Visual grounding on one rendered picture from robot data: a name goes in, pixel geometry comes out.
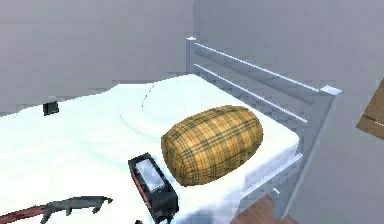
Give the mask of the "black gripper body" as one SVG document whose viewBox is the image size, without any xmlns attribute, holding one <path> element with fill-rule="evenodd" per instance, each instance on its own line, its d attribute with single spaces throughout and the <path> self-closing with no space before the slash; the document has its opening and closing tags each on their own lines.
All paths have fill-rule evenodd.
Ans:
<svg viewBox="0 0 384 224">
<path fill-rule="evenodd" d="M 92 213 L 96 214 L 102 207 L 104 202 L 110 204 L 112 198 L 105 196 L 79 196 L 72 197 L 62 201 L 49 202 L 46 205 L 44 215 L 49 216 L 58 211 L 65 211 L 66 215 L 70 215 L 73 209 L 93 208 Z"/>
</svg>

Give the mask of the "black alarm clock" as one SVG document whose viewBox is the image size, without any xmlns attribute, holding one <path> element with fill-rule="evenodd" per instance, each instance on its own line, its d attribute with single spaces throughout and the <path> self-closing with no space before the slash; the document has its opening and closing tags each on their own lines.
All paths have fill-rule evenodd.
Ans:
<svg viewBox="0 0 384 224">
<path fill-rule="evenodd" d="M 57 101 L 48 102 L 43 105 L 43 114 L 45 116 L 59 112 L 59 104 Z"/>
</svg>

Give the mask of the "yellow plaid pillow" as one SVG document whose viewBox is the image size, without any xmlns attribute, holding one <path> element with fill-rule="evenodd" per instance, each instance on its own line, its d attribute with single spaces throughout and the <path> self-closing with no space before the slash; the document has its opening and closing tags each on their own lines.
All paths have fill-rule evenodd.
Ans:
<svg viewBox="0 0 384 224">
<path fill-rule="evenodd" d="M 185 187 L 216 181 L 242 166 L 261 146 L 259 118 L 243 106 L 225 105 L 192 115 L 161 137 L 164 162 Z"/>
</svg>

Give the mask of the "brown wooden furniture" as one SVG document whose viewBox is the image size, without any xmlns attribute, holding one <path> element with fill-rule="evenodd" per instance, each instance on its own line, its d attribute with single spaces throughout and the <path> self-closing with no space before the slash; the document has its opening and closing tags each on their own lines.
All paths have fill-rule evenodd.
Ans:
<svg viewBox="0 0 384 224">
<path fill-rule="evenodd" d="M 361 116 L 357 128 L 384 140 L 384 78 Z"/>
</svg>

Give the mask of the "white bed with grey frame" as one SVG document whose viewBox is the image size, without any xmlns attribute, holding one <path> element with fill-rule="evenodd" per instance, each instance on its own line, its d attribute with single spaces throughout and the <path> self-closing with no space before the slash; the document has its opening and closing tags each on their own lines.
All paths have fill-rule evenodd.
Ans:
<svg viewBox="0 0 384 224">
<path fill-rule="evenodd" d="M 128 161 L 149 153 L 178 196 L 170 224 L 231 224 L 265 195 L 284 216 L 319 143 L 339 90 L 316 89 L 189 38 L 184 75 L 119 84 L 58 102 L 45 116 L 33 106 L 0 117 L 0 216 L 79 196 L 106 196 L 93 208 L 53 213 L 46 224 L 155 224 Z M 222 178 L 182 186 L 168 170 L 161 137 L 180 121 L 233 105 L 261 121 L 255 155 Z"/>
</svg>

